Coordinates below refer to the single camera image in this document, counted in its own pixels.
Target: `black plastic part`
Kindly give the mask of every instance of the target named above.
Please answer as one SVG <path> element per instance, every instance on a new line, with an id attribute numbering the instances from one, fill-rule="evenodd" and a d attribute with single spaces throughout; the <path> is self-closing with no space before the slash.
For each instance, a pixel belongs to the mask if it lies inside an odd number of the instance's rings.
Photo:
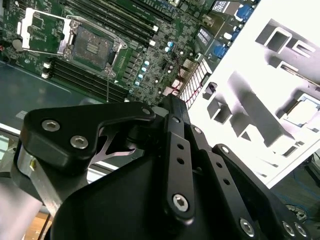
<path id="1" fill-rule="evenodd" d="M 30 155 L 67 175 L 75 175 L 89 167 L 97 150 L 101 128 L 121 123 L 126 127 L 148 124 L 155 118 L 152 109 L 141 102 L 38 109 L 25 116 L 20 139 Z M 42 122 L 45 120 L 57 121 L 60 129 L 54 132 L 44 130 Z M 85 137 L 88 146 L 74 148 L 70 143 L 73 136 Z"/>
<path id="2" fill-rule="evenodd" d="M 186 126 L 187 136 L 191 145 L 192 159 L 209 183 L 211 189 L 215 189 L 216 198 L 220 200 L 220 208 L 224 212 L 224 218 L 228 222 L 229 239 L 259 239 L 259 231 L 252 220 L 244 201 L 236 187 L 236 184 L 226 167 L 221 156 L 212 153 L 211 148 L 203 132 L 198 133 L 195 126 Z M 247 220 L 254 229 L 255 235 L 248 236 L 240 226 L 240 219 Z"/>
<path id="3" fill-rule="evenodd" d="M 191 124 L 186 103 L 173 94 L 166 96 L 159 106 L 182 119 L 184 124 Z"/>
<path id="4" fill-rule="evenodd" d="M 295 223 L 303 226 L 297 217 L 263 184 L 262 181 L 225 145 L 218 144 L 212 151 L 220 155 L 238 188 L 250 215 L 259 222 L 259 226 L 268 239 L 311 239 L 310 233 L 304 227 L 307 237 L 302 236 Z M 283 222 L 289 224 L 294 236 L 284 229 Z"/>
<path id="5" fill-rule="evenodd" d="M 196 220 L 175 234 L 163 218 L 163 161 L 139 158 L 72 194 L 57 211 L 52 240 L 228 239 L 215 191 L 193 173 Z"/>
<path id="6" fill-rule="evenodd" d="M 195 217 L 191 151 L 190 143 L 185 139 L 185 125 L 181 118 L 168 114 L 165 117 L 164 132 L 163 208 L 169 223 L 176 231 L 192 224 Z M 174 205 L 175 194 L 186 198 L 187 211 L 180 211 Z"/>
<path id="7" fill-rule="evenodd" d="M 42 168 L 46 166 L 46 180 L 57 193 L 73 190 L 55 215 L 50 239 L 311 239 L 307 229 L 307 237 L 298 232 L 295 225 L 303 224 L 230 149 L 208 145 L 203 132 L 188 123 L 185 103 L 171 95 L 163 107 L 169 110 L 165 119 L 156 118 L 139 102 L 42 109 L 26 115 L 21 131 L 24 148 Z M 60 129 L 45 131 L 41 123 L 48 119 L 59 122 Z M 67 187 L 80 183 L 77 177 L 86 174 L 98 136 L 118 131 L 121 135 L 112 138 L 110 149 L 131 140 L 134 146 L 148 139 L 148 128 L 159 138 L 143 157 L 82 188 Z M 89 146 L 73 149 L 74 135 L 85 136 Z M 69 176 L 79 173 L 82 176 Z M 175 194 L 187 199 L 187 210 L 178 211 Z M 246 233 L 248 226 L 241 226 L 241 219 L 250 223 L 254 235 Z M 283 222 L 292 227 L 294 236 Z"/>

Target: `screw hole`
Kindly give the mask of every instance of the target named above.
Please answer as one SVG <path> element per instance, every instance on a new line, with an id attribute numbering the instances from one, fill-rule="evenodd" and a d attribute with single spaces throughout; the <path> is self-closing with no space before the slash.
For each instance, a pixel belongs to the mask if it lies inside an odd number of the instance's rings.
<path id="1" fill-rule="evenodd" d="M 178 157 L 176 160 L 177 160 L 178 163 L 180 163 L 181 165 L 185 164 L 185 161 L 184 161 L 182 158 L 180 158 L 180 157 Z"/>
<path id="2" fill-rule="evenodd" d="M 223 181 L 225 184 L 230 185 L 230 182 L 228 181 L 228 179 L 224 178 Z"/>
<path id="3" fill-rule="evenodd" d="M 150 112 L 148 109 L 142 108 L 142 111 L 143 111 L 145 114 L 148 114 L 148 115 L 151 114 L 151 112 Z"/>
<path id="4" fill-rule="evenodd" d="M 178 144 L 177 146 L 178 146 L 178 148 L 181 149 L 181 150 L 185 149 L 184 146 L 182 146 L 181 144 Z"/>
<path id="5" fill-rule="evenodd" d="M 179 118 L 177 118 L 177 117 L 173 116 L 173 117 L 172 117 L 172 119 L 173 119 L 176 123 L 180 123 Z"/>

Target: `motherboard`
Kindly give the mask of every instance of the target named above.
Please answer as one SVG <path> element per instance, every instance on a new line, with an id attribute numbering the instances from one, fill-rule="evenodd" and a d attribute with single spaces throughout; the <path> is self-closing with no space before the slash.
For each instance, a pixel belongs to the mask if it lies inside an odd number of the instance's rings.
<path id="1" fill-rule="evenodd" d="M 257 4 L 3 0 L 1 57 L 104 103 L 175 94 L 190 107 Z"/>

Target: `blue port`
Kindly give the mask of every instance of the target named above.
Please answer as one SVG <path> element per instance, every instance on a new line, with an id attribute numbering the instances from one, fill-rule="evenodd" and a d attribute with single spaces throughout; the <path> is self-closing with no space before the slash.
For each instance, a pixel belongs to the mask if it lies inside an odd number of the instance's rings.
<path id="1" fill-rule="evenodd" d="M 254 12 L 254 9 L 250 5 L 244 5 L 238 9 L 236 16 L 246 22 L 251 14 Z"/>
<path id="2" fill-rule="evenodd" d="M 222 59 L 226 55 L 227 51 L 228 48 L 225 46 L 216 46 L 213 50 L 213 54 Z"/>
<path id="3" fill-rule="evenodd" d="M 240 33 L 240 29 L 236 29 L 236 30 L 234 30 L 234 32 L 232 33 L 232 37 L 231 37 L 231 41 L 233 42 L 234 40 L 236 40 L 236 38 L 238 37 L 238 35 L 239 35 L 239 33 Z"/>

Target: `cable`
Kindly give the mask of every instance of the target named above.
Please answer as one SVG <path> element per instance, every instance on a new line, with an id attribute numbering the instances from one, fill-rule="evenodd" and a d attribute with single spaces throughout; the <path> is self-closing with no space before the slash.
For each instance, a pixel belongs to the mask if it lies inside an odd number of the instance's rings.
<path id="1" fill-rule="evenodd" d="M 197 93 L 197 91 L 199 91 L 200 88 L 201 88 L 201 85 L 198 86 L 198 88 L 192 93 L 192 95 L 191 95 L 190 98 L 186 101 L 186 103 L 189 102 L 189 101 L 192 99 L 192 97 Z"/>
<path id="2" fill-rule="evenodd" d="M 274 191 L 273 191 L 273 194 L 276 195 L 279 199 L 285 200 L 285 201 L 286 201 L 286 205 L 292 205 L 292 206 L 294 206 L 294 207 L 298 207 L 298 208 L 302 209 L 303 211 L 305 211 L 305 213 L 306 213 L 307 216 L 310 215 L 310 214 L 309 214 L 309 210 L 308 210 L 307 207 L 305 207 L 305 206 L 303 206 L 303 205 L 301 205 L 301 204 L 297 204 L 297 203 L 292 202 L 291 200 L 288 199 L 287 196 L 284 196 L 284 195 L 282 195 L 282 194 L 280 194 L 280 193 L 278 193 L 278 192 L 274 192 Z"/>
<path id="3" fill-rule="evenodd" d="M 178 65 L 178 76 L 179 76 L 179 79 L 178 79 L 178 81 L 179 81 L 179 83 L 178 83 L 178 85 L 172 90 L 172 92 L 171 93 L 174 93 L 174 91 L 177 91 L 178 90 L 178 88 L 180 87 L 180 85 L 181 85 L 181 81 L 180 81 L 180 79 L 181 79 L 181 67 L 180 67 L 180 64 L 179 64 L 179 60 L 178 60 L 178 58 L 177 58 L 177 56 L 175 56 L 174 57 L 174 59 L 175 59 L 175 61 L 176 61 L 176 64 Z"/>
<path id="4" fill-rule="evenodd" d="M 46 230 L 46 228 L 48 226 L 50 218 L 51 218 L 51 215 L 49 214 L 48 217 L 46 218 L 45 222 L 44 222 L 44 225 L 43 225 L 42 229 L 41 229 L 41 232 L 39 234 L 38 240 L 42 240 L 42 238 L 44 236 L 44 233 L 45 233 L 45 230 Z"/>
<path id="5" fill-rule="evenodd" d="M 300 187 L 303 188 L 303 190 L 308 192 L 310 195 L 312 195 L 317 200 L 320 200 L 320 197 L 317 194 L 315 194 L 311 189 L 309 189 L 306 185 L 304 185 L 302 182 L 299 181 L 299 179 L 296 176 L 295 170 L 293 170 L 292 172 L 293 172 L 293 179 L 300 185 Z"/>

